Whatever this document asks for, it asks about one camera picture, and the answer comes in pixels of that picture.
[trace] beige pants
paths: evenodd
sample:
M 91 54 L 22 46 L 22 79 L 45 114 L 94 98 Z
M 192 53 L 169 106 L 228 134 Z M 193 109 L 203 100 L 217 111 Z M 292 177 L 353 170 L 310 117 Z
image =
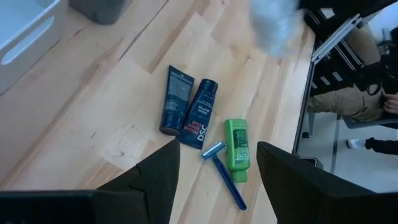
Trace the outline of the beige pants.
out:
M 354 29 L 346 37 L 347 44 L 364 60 L 366 65 L 380 61 L 380 53 L 371 35 L 365 30 Z M 381 91 L 370 96 L 358 87 L 349 87 L 329 93 L 313 96 L 308 99 L 309 112 L 334 112 L 342 116 L 350 116 L 360 121 L 374 121 L 381 117 Z

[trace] green shampoo bottle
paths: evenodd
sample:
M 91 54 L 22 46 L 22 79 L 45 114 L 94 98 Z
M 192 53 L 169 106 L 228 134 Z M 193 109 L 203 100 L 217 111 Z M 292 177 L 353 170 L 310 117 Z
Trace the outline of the green shampoo bottle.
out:
M 248 123 L 244 119 L 225 121 L 228 169 L 232 172 L 233 181 L 237 183 L 248 181 L 246 170 L 250 168 L 250 153 L 247 130 Z

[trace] sneaker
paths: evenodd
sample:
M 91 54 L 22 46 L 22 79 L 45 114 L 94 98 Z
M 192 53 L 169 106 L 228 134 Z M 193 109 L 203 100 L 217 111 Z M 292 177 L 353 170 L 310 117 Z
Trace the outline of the sneaker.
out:
M 347 146 L 350 149 L 364 149 L 366 140 L 362 139 L 347 139 L 346 140 Z

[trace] bottle cap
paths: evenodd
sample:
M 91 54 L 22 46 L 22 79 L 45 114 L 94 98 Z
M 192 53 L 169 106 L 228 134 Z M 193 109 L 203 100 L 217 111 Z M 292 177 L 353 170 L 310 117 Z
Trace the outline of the bottle cap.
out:
M 217 88 L 218 88 L 217 82 L 214 82 L 213 80 L 207 78 L 202 79 L 199 85 L 199 89 L 207 90 L 214 94 L 216 94 Z
M 236 183 L 246 183 L 248 181 L 248 173 L 246 171 L 232 172 L 232 179 Z
M 178 136 L 182 128 L 183 119 L 174 114 L 162 115 L 159 131 L 163 134 Z

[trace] wooden tabletop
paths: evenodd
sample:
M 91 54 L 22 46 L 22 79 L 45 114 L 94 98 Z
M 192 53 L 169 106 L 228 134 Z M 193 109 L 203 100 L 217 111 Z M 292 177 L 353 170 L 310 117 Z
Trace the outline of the wooden tabletop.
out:
M 170 223 L 276 223 L 256 144 L 292 151 L 315 36 L 301 24 L 288 58 L 265 55 L 245 2 L 134 0 L 112 26 L 68 9 L 60 42 L 0 96 L 0 142 L 12 152 L 2 188 L 94 189 L 169 142 L 159 122 L 173 65 L 195 77 L 193 92 L 202 78 L 219 84 L 204 148 L 224 139 L 225 119 L 244 118 L 252 166 L 241 212 L 215 166 L 182 144 Z

